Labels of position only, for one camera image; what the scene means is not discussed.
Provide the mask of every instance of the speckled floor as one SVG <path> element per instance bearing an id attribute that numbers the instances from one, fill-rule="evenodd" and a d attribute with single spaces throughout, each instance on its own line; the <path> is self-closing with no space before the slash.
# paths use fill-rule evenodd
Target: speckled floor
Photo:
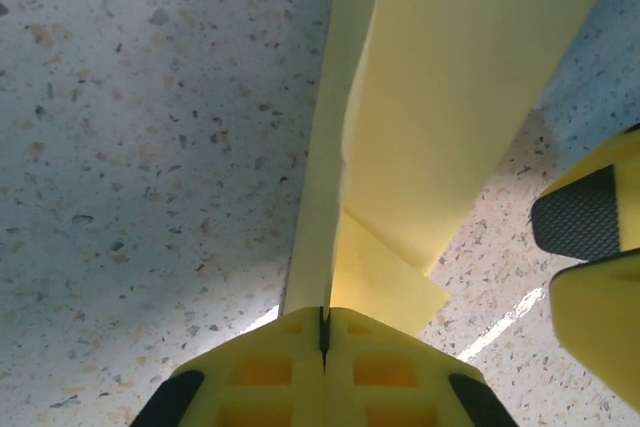
<path id="1" fill-rule="evenodd" d="M 3 426 L 126 425 L 278 304 L 330 2 L 0 0 Z M 452 301 L 422 337 L 523 426 L 640 423 L 558 347 L 544 287 L 571 261 L 527 225 L 640 120 L 639 14 L 601 0 L 433 275 Z"/>

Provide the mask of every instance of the black rubber pad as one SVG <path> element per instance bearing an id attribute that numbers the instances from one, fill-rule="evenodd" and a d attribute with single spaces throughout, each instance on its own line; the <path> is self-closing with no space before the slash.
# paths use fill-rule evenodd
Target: black rubber pad
<path id="1" fill-rule="evenodd" d="M 197 370 L 183 372 L 163 382 L 140 411 L 131 427 L 178 427 L 204 381 Z"/>
<path id="2" fill-rule="evenodd" d="M 327 354 L 331 344 L 331 309 L 329 315 L 324 318 L 324 307 L 320 307 L 320 324 L 319 324 L 318 348 L 322 352 L 322 365 L 325 370 L 327 368 Z"/>
<path id="3" fill-rule="evenodd" d="M 623 259 L 625 257 L 633 257 L 635 255 L 639 257 L 638 261 L 640 262 L 640 248 L 637 248 L 633 250 L 625 250 L 624 252 L 618 252 L 617 254 L 612 255 L 611 257 L 603 257 L 602 259 L 598 259 L 594 262 L 587 262 L 585 264 L 578 264 L 578 265 L 573 265 L 571 267 L 567 267 L 566 269 L 562 269 L 554 274 L 554 276 L 551 278 L 551 284 L 553 284 L 553 282 L 561 275 L 569 274 L 576 270 L 585 269 L 588 267 L 593 267 L 593 266 L 597 266 L 605 263 L 609 265 L 617 265 L 615 263 L 616 260 Z"/>
<path id="4" fill-rule="evenodd" d="M 632 125 L 631 127 L 629 127 L 627 130 L 624 131 L 625 134 L 630 134 L 631 132 L 635 132 L 637 130 L 640 130 L 640 123 Z"/>
<path id="5" fill-rule="evenodd" d="M 474 427 L 518 427 L 488 385 L 463 374 L 451 374 L 449 383 Z"/>
<path id="6" fill-rule="evenodd" d="M 531 209 L 536 244 L 552 254 L 597 260 L 620 251 L 613 165 L 538 199 Z"/>

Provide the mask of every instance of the terrazzo floor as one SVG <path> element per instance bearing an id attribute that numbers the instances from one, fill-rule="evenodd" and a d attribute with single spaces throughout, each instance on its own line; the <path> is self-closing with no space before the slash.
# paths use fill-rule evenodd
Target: terrazzo floor
<path id="1" fill-rule="evenodd" d="M 3 426 L 128 425 L 278 305 L 330 3 L 0 0 Z M 452 300 L 421 338 L 523 426 L 640 424 L 559 348 L 545 289 L 575 262 L 528 226 L 640 121 L 639 14 L 598 3 L 433 274 Z"/>

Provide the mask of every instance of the yellow foam board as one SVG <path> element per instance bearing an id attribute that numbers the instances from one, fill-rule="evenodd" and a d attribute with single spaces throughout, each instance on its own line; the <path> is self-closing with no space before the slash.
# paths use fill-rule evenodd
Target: yellow foam board
<path id="1" fill-rule="evenodd" d="M 363 298 L 360 280 L 333 281 L 341 213 L 370 234 L 358 248 L 383 243 L 427 275 L 595 1 L 334 0 L 284 311 L 326 303 L 332 283 Z M 391 326 L 442 305 L 371 268 L 407 292 Z"/>

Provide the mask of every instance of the tile floor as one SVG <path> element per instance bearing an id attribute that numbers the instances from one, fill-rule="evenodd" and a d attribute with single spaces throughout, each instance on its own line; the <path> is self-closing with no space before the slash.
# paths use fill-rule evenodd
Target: tile floor
<path id="1" fill-rule="evenodd" d="M 330 2 L 0 0 L 2 425 L 127 425 L 278 304 Z M 452 301 L 421 337 L 523 426 L 640 423 L 558 347 L 545 287 L 571 261 L 527 225 L 640 120 L 639 14 L 599 2 L 433 275 Z"/>

